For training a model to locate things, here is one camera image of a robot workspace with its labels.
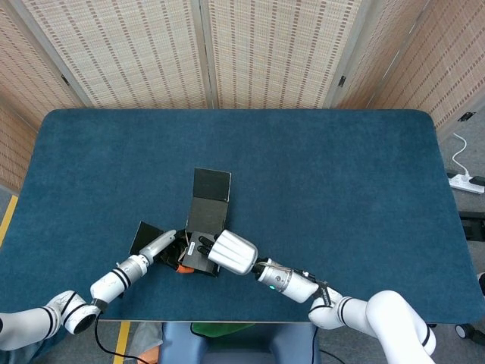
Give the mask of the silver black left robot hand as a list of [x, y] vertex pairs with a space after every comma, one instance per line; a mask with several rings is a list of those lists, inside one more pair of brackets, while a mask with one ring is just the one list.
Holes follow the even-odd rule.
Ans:
[[165, 264], [179, 274], [192, 274], [194, 268], [183, 265], [187, 242], [182, 231], [167, 231], [144, 246], [139, 254], [144, 256], [150, 265], [154, 262]]

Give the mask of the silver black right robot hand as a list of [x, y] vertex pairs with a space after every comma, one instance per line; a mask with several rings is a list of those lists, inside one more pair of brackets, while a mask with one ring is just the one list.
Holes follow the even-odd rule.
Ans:
[[200, 235], [197, 250], [210, 262], [236, 275], [247, 275], [258, 258], [258, 248], [241, 236], [224, 230], [213, 240]]

